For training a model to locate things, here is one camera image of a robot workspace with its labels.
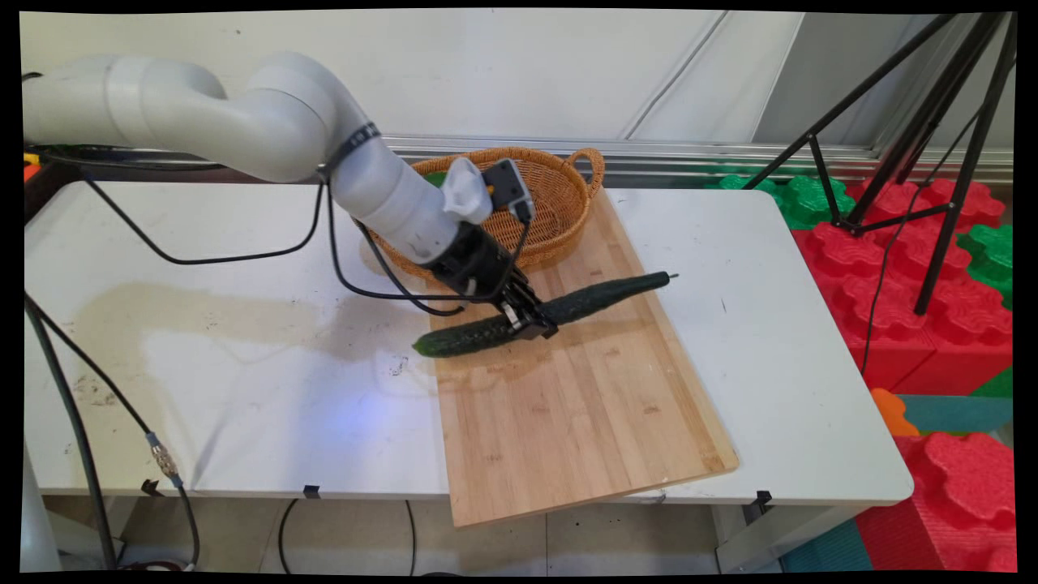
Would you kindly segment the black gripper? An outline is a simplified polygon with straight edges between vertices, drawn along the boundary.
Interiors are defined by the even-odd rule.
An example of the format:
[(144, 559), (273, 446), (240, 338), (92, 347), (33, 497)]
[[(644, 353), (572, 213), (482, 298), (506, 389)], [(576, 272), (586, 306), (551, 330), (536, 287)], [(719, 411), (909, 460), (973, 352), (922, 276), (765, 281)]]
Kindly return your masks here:
[(543, 302), (530, 287), (529, 278), (517, 271), (511, 259), (511, 254), (481, 226), (460, 223), (444, 254), (422, 268), (472, 303), (499, 303), (512, 337), (532, 340), (555, 336), (559, 325), (543, 313)]

